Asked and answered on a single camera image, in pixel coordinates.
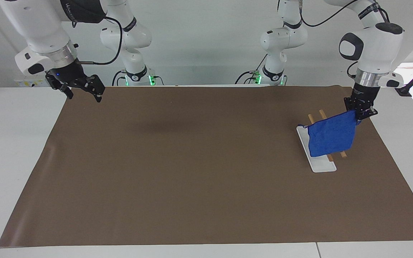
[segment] blue towel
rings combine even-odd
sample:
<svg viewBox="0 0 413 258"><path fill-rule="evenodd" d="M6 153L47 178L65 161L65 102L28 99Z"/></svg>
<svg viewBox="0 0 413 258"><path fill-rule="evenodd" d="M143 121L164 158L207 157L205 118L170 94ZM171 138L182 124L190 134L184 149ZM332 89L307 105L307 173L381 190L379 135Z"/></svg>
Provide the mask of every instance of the blue towel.
<svg viewBox="0 0 413 258"><path fill-rule="evenodd" d="M358 124L355 111L351 110L309 126L310 156L320 157L350 149Z"/></svg>

